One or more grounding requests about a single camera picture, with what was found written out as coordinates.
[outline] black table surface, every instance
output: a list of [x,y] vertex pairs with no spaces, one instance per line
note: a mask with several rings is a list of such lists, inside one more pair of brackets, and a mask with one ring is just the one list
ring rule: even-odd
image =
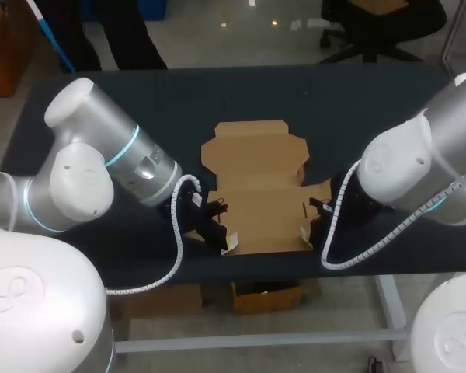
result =
[[[115,71],[66,75],[34,89],[19,118],[2,170],[36,173],[53,135],[43,115],[71,80],[95,81],[183,167],[205,178],[200,146],[220,121],[283,119],[290,132],[307,139],[311,158],[304,183],[319,183],[347,169],[383,130],[408,120],[447,83],[422,64],[343,64],[274,68],[218,68],[171,71]],[[330,261],[356,255],[386,235],[400,212],[336,238]],[[62,233],[80,249],[106,286],[150,283],[171,267],[176,246],[170,224],[116,186],[113,206],[101,218]],[[466,227],[420,219],[369,260],[340,272],[325,270],[320,250],[220,256],[186,239],[182,267],[174,283],[268,281],[305,277],[466,271]]]

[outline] metal table frame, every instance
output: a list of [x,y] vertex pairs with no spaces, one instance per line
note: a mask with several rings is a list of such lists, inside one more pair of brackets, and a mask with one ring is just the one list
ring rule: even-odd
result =
[[447,38],[443,43],[442,52],[440,54],[440,62],[443,65],[443,68],[445,68],[445,70],[451,77],[454,77],[454,70],[449,64],[450,53],[452,51],[454,39],[456,38],[459,27],[463,23],[465,17],[466,0],[459,0],[456,13],[454,14],[454,18],[452,19],[452,23],[450,24],[449,33],[447,34]]
[[[454,274],[437,274],[426,298],[431,291]],[[349,343],[392,341],[392,351],[396,361],[409,361],[411,351],[409,336],[411,320],[407,320],[397,285],[393,275],[374,277],[380,295],[381,307],[387,320],[387,329],[365,330],[359,332],[324,333],[281,333],[244,336],[205,336],[197,338],[176,338],[169,340],[130,340],[116,342],[118,354],[156,352],[170,350],[201,350],[226,347],[283,346],[316,343]]]

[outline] person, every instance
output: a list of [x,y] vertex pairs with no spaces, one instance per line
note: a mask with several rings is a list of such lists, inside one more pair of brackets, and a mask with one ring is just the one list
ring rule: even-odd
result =
[[[75,71],[100,71],[99,56],[86,38],[82,0],[34,0]],[[92,0],[120,70],[167,69],[138,12],[137,0]]]

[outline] floor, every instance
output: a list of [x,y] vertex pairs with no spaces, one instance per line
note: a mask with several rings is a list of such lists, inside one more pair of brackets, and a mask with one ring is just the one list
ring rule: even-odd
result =
[[[443,3],[451,19],[457,3],[450,0]],[[320,0],[170,0],[167,20],[148,23],[148,30],[170,68],[313,64],[340,47],[334,43],[327,51],[318,48],[325,25],[319,19],[320,4]],[[86,25],[85,31],[101,57],[103,68],[116,69],[102,28],[94,23]],[[402,47],[434,64],[446,32],[444,28],[431,37]],[[456,42],[454,52],[458,58],[466,59],[466,26],[461,28],[460,34],[464,38]],[[0,162],[30,88],[59,74],[57,57],[42,40],[16,95],[0,99]],[[421,302],[432,278],[432,275],[397,276],[409,315]],[[304,299],[304,304],[292,312],[244,317],[232,316],[228,302],[215,300],[204,309],[203,315],[134,320],[131,339],[361,330],[384,326],[370,278],[323,279],[322,296],[306,294]],[[389,373],[413,373],[410,363],[392,362],[388,343],[133,354],[117,371],[192,373],[223,369],[363,373],[371,354],[387,362]]]
[[[398,289],[410,316],[428,290],[433,275],[397,276]],[[204,297],[209,305],[201,315],[133,320],[132,340],[220,336],[253,333],[358,331],[385,327],[376,287],[371,277],[321,279],[322,295],[304,291],[299,309],[267,315],[236,316],[224,296],[227,288],[215,285]],[[312,346],[253,347],[132,354],[119,364],[118,373],[287,371],[365,373],[374,355],[388,373],[414,373],[410,363],[395,363],[389,343],[339,343]]]

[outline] black chair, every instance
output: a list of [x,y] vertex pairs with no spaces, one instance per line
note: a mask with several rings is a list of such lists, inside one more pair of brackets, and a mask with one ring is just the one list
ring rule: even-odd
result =
[[363,62],[377,62],[379,54],[400,61],[422,61],[398,49],[397,43],[437,32],[446,24],[447,16],[440,0],[406,1],[407,6],[377,16],[347,0],[323,0],[322,18],[340,23],[344,31],[324,29],[320,47],[330,47],[330,37],[343,40],[347,46],[320,63],[336,63],[359,55]]

